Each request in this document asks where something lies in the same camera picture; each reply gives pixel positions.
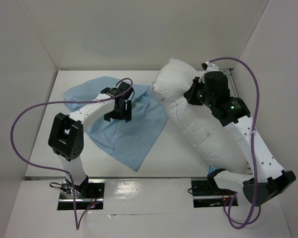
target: purple cable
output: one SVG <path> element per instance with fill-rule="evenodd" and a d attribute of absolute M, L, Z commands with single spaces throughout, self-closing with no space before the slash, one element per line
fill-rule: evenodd
<path fill-rule="evenodd" d="M 17 118 L 15 119 L 15 121 L 13 122 L 12 126 L 11 126 L 11 129 L 10 129 L 10 143 L 11 143 L 11 146 L 12 146 L 12 149 L 14 150 L 15 154 L 25 163 L 27 163 L 28 165 L 31 165 L 31 166 L 34 166 L 34 167 L 37 167 L 37 168 L 41 168 L 41 169 L 47 169 L 47 170 L 56 170 L 56 171 L 61 171 L 61 172 L 64 172 L 66 173 L 67 175 L 69 175 L 70 177 L 70 180 L 71 180 L 71 183 L 72 183 L 72 189 L 73 189 L 73 194 L 75 194 L 75 185 L 74 185 L 74 180 L 73 180 L 73 177 L 72 175 L 70 174 L 70 172 L 66 171 L 66 170 L 63 170 L 63 169 L 59 169 L 59 168 L 53 168 L 53 167 L 48 167 L 48 166 L 42 166 L 42 165 L 37 165 L 37 164 L 34 164 L 28 160 L 26 160 L 20 153 L 19 151 L 17 150 L 16 146 L 15 146 L 15 142 L 14 142 L 14 129 L 16 127 L 16 124 L 17 122 L 19 121 L 19 119 L 26 113 L 28 112 L 29 110 L 33 109 L 33 108 L 37 108 L 37 107 L 40 107 L 40 106 L 44 106 L 44 105 L 51 105 L 51 104 L 61 104 L 61 103 L 69 103 L 69 104 L 92 104 L 92 103 L 101 103 L 101 102 L 106 102 L 106 101 L 109 101 L 109 100 L 112 100 L 112 99 L 115 99 L 115 98 L 118 98 L 118 97 L 121 97 L 123 95 L 125 95 L 133 86 L 133 81 L 130 79 L 130 78 L 123 78 L 121 79 L 118 83 L 121 83 L 122 81 L 124 80 L 129 80 L 130 81 L 130 86 L 129 88 L 116 95 L 116 96 L 113 96 L 113 97 L 110 97 L 110 98 L 107 98 L 107 99 L 101 99 L 101 100 L 98 100 L 98 101 L 79 101 L 79 102 L 76 102 L 76 101 L 54 101 L 54 102 L 47 102 L 47 103 L 39 103 L 39 104 L 35 104 L 35 105 L 32 105 L 31 107 L 28 107 L 26 108 L 25 110 L 23 110 L 18 116 Z M 88 206 L 87 209 L 83 212 L 80 220 L 78 221 L 78 216 L 77 216 L 77 212 L 76 212 L 76 201 L 75 201 L 75 196 L 73 196 L 73 210 L 74 210 L 74 218 L 75 218 L 75 226 L 76 226 L 76 230 L 79 230 L 80 228 L 80 223 L 81 223 L 81 220 L 82 220 L 82 217 L 84 216 L 84 214 L 90 209 L 91 206 Z"/>
<path fill-rule="evenodd" d="M 254 73 L 250 69 L 250 67 L 245 62 L 243 62 L 242 60 L 240 60 L 238 58 L 235 58 L 235 57 L 220 57 L 220 58 L 210 60 L 209 62 L 215 62 L 215 61 L 218 61 L 218 60 L 234 60 L 234 61 L 237 61 L 237 62 L 241 63 L 249 71 L 249 73 L 251 74 L 251 76 L 254 80 L 255 87 L 256 87 L 256 106 L 255 106 L 255 109 L 254 109 L 254 114 L 253 114 L 253 118 L 252 118 L 252 126 L 251 126 L 251 131 L 254 131 L 255 126 L 256 126 L 257 116 L 258 116 L 259 96 L 260 96 L 259 95 L 259 85 L 258 85 L 258 81 L 256 79 L 256 76 L 254 75 Z M 253 214 L 254 207 L 255 207 L 255 204 L 256 204 L 256 200 L 257 200 L 257 197 L 258 197 L 258 170 L 257 170 L 256 156 L 255 156 L 255 153 L 254 153 L 254 134 L 253 133 L 250 136 L 250 147 L 251 147 L 251 155 L 252 155 L 252 162 L 253 162 L 254 189 L 253 189 L 251 208 L 249 210 L 249 213 L 248 213 L 248 216 L 247 216 L 246 220 L 243 223 L 240 223 L 240 222 L 234 221 L 230 216 L 230 211 L 231 211 L 231 208 L 232 208 L 232 205 L 233 205 L 233 202 L 234 202 L 234 199 L 235 199 L 237 193 L 235 193 L 234 196 L 232 197 L 232 199 L 230 200 L 229 207 L 228 207 L 228 212 L 226 212 L 226 209 L 225 209 L 226 206 L 224 206 L 224 211 L 225 211 L 225 214 L 228 218 L 228 221 L 229 221 L 230 225 L 233 228 L 237 229 L 237 230 L 240 230 L 240 229 L 244 228 L 246 225 L 249 225 L 249 224 L 255 222 L 259 218 L 259 215 L 260 215 L 260 212 L 261 212 L 261 207 L 259 207 L 258 215 L 254 218 L 253 221 L 250 222 L 250 219 L 251 219 L 251 216 Z"/>

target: looped purple cable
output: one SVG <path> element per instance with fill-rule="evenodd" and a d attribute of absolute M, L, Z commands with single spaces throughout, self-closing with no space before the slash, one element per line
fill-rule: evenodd
<path fill-rule="evenodd" d="M 256 106 L 255 106 L 255 109 L 254 109 L 254 114 L 253 114 L 253 118 L 252 118 L 252 126 L 251 126 L 251 131 L 254 131 L 255 126 L 256 126 L 257 116 L 258 116 L 259 98 L 260 98 L 259 84 L 258 84 L 258 81 L 256 79 L 256 76 L 254 75 L 254 73 L 250 69 L 250 67 L 245 62 L 243 62 L 242 60 L 240 60 L 238 58 L 235 58 L 235 57 L 220 57 L 220 58 L 210 60 L 209 62 L 215 62 L 215 61 L 218 61 L 218 60 L 234 60 L 234 61 L 237 61 L 237 62 L 241 63 L 248 70 L 248 72 L 251 74 L 251 76 L 254 80 L 255 87 L 256 87 Z M 240 230 L 240 229 L 244 228 L 246 225 L 249 225 L 249 224 L 255 222 L 259 218 L 259 215 L 260 215 L 260 212 L 261 212 L 261 207 L 259 207 L 258 215 L 256 216 L 256 218 L 253 221 L 250 222 L 250 219 L 251 219 L 251 216 L 253 214 L 254 207 L 255 207 L 255 204 L 256 204 L 256 200 L 257 200 L 257 197 L 258 197 L 258 170 L 257 170 L 256 156 L 255 156 L 255 153 L 254 153 L 254 134 L 253 133 L 250 135 L 250 147 L 251 147 L 251 155 L 252 155 L 252 162 L 253 162 L 254 189 L 253 189 L 251 207 L 250 207 L 250 210 L 249 210 L 249 213 L 248 213 L 248 216 L 247 216 L 246 220 L 243 223 L 240 223 L 240 222 L 234 221 L 230 216 L 233 201 L 234 201 L 237 193 L 235 193 L 234 196 L 232 197 L 232 199 L 230 200 L 230 203 L 229 203 L 229 206 L 228 206 L 228 212 L 226 212 L 226 209 L 225 209 L 226 206 L 224 205 L 224 212 L 225 212 L 225 214 L 228 218 L 228 221 L 229 221 L 230 225 L 233 228 L 237 229 L 237 230 Z"/>
<path fill-rule="evenodd" d="M 66 170 L 63 170 L 63 169 L 59 169 L 59 168 L 54 168 L 54 167 L 48 167 L 48 166 L 42 166 L 42 165 L 37 165 L 37 164 L 34 164 L 28 160 L 26 160 L 20 153 L 19 151 L 17 150 L 16 148 L 16 145 L 15 145 L 15 142 L 14 142 L 14 130 L 15 130 L 15 127 L 16 127 L 16 124 L 17 122 L 19 121 L 19 119 L 26 113 L 28 112 L 29 110 L 33 109 L 33 108 L 37 108 L 37 107 L 40 107 L 40 106 L 45 106 L 45 105 L 51 105 L 51 104 L 63 104 L 63 103 L 69 103 L 69 104 L 93 104 L 93 103 L 101 103 L 101 102 L 106 102 L 106 101 L 109 101 L 109 100 L 112 100 L 112 99 L 115 99 L 115 98 L 119 98 L 121 96 L 124 96 L 129 90 L 131 90 L 132 86 L 133 86 L 133 81 L 130 79 L 130 78 L 123 78 L 121 80 L 118 81 L 118 83 L 116 85 L 118 85 L 119 83 L 121 83 L 122 81 L 124 80 L 129 80 L 130 81 L 130 86 L 128 87 L 128 89 L 116 96 L 113 96 L 113 97 L 110 97 L 110 98 L 107 98 L 107 99 L 101 99 L 101 100 L 97 100 L 97 101 L 79 101 L 79 102 L 76 102 L 76 101 L 54 101 L 54 102 L 47 102 L 47 103 L 39 103 L 39 104 L 35 104 L 35 105 L 32 105 L 31 107 L 28 107 L 26 108 L 25 110 L 23 110 L 18 116 L 17 118 L 15 119 L 15 121 L 13 122 L 12 126 L 11 126 L 11 129 L 10 129 L 10 144 L 12 146 L 12 149 L 14 150 L 15 154 L 25 163 L 27 163 L 28 165 L 31 165 L 31 166 L 34 166 L 34 167 L 37 167 L 37 168 L 40 168 L 40 169 L 46 169 L 46 170 L 55 170 L 55 171 L 61 171 L 61 172 L 64 172 L 66 173 L 67 175 L 69 175 L 70 177 L 70 180 L 71 180 L 71 183 L 72 183 L 72 190 L 73 190 L 73 194 L 75 194 L 75 185 L 74 185 L 74 180 L 73 180 L 73 177 L 71 175 L 70 172 L 66 171 Z M 80 224 L 81 224 L 81 220 L 82 220 L 82 217 L 84 216 L 84 214 L 91 208 L 91 206 L 88 206 L 87 209 L 83 212 L 83 214 L 81 215 L 81 218 L 80 220 L 78 221 L 78 216 L 77 216 L 77 210 L 76 210 L 76 200 L 75 200 L 75 196 L 73 196 L 73 211 L 74 211 L 74 218 L 75 218 L 75 226 L 76 226 L 76 230 L 79 230 L 80 228 Z"/>

